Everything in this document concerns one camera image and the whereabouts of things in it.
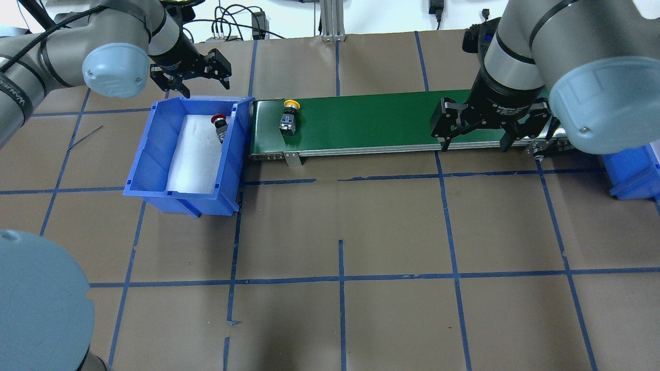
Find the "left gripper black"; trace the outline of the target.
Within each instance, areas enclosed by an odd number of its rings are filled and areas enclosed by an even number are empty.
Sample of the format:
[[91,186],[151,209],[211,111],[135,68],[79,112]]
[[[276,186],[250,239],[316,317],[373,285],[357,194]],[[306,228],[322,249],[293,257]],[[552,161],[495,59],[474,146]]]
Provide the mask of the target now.
[[150,78],[162,91],[179,92],[184,98],[191,98],[185,80],[193,78],[212,78],[221,83],[224,89],[230,89],[233,68],[226,57],[218,50],[211,49],[207,54],[194,54],[180,61],[163,61],[160,65],[150,65]]

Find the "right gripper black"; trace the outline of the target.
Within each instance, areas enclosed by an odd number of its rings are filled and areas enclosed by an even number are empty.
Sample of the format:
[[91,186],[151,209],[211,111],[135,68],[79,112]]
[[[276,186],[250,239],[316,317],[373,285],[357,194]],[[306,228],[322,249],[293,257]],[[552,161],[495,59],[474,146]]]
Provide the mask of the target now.
[[506,153],[514,142],[537,138],[546,127],[545,140],[559,129],[547,98],[540,98],[540,88],[528,91],[505,86],[474,85],[463,104],[441,98],[431,116],[431,136],[448,151],[452,140],[477,129],[502,129],[500,149]]

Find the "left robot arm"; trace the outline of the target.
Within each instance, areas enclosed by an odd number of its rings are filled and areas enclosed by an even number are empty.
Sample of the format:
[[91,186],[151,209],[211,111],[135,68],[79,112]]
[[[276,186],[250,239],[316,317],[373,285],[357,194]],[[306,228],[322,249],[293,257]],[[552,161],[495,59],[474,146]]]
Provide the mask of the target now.
[[2,145],[48,94],[86,86],[109,98],[139,96],[149,81],[189,98],[185,81],[217,80],[233,68],[217,49],[201,54],[159,1],[86,1],[35,35],[2,38]]

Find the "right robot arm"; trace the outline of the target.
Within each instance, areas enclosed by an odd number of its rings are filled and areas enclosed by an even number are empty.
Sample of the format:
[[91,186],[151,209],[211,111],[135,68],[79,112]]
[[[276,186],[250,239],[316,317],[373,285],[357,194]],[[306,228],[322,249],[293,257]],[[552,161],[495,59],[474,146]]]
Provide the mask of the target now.
[[474,24],[462,49],[480,69],[464,103],[442,98],[431,136],[448,150],[475,130],[502,129],[500,148],[563,129],[589,154],[658,140],[659,20],[634,1],[509,1]]

